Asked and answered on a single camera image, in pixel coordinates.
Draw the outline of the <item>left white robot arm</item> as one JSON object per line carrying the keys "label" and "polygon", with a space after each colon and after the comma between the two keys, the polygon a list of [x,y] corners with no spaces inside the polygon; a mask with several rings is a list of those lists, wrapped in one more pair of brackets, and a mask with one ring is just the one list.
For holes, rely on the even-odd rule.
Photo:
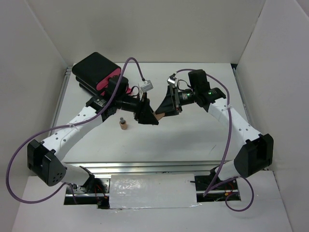
{"label": "left white robot arm", "polygon": [[127,93],[127,78],[110,78],[100,94],[93,96],[65,128],[40,142],[35,139],[29,142],[28,168],[50,187],[63,182],[77,185],[82,192],[93,192],[102,182],[86,167],[65,164],[63,159],[76,143],[114,115],[118,109],[132,112],[140,124],[158,125],[147,98],[147,91],[153,89],[151,81],[139,82],[138,88],[139,95],[131,96]]}

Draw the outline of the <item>foundation bottle with black cap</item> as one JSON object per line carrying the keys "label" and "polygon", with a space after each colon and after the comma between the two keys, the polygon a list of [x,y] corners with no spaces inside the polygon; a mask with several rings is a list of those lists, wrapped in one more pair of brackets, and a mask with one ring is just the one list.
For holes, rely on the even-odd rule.
{"label": "foundation bottle with black cap", "polygon": [[160,121],[165,116],[165,113],[157,114],[156,112],[154,112],[153,114],[157,121]]}

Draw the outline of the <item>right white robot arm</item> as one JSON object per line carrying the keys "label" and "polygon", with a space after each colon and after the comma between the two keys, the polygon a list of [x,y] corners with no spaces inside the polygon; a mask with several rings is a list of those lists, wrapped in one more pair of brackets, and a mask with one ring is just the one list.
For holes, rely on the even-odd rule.
{"label": "right white robot arm", "polygon": [[273,162],[274,140],[250,125],[230,104],[228,90],[211,88],[204,70],[188,69],[188,88],[179,88],[180,79],[172,74],[168,79],[165,98],[155,114],[175,116],[182,107],[196,103],[228,129],[223,160],[212,170],[210,184],[221,189],[233,177],[249,177]]}

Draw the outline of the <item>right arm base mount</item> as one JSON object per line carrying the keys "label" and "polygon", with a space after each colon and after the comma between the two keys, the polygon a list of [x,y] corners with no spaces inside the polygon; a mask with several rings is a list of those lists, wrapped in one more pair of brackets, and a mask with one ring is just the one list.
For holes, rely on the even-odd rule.
{"label": "right arm base mount", "polygon": [[227,183],[221,184],[220,181],[216,181],[211,187],[210,191],[206,196],[203,196],[203,193],[209,186],[212,181],[210,175],[196,175],[194,180],[191,180],[196,188],[196,196],[198,203],[204,202],[224,202],[225,199],[229,196],[229,201],[239,201],[239,189],[236,183],[236,180],[229,181]]}

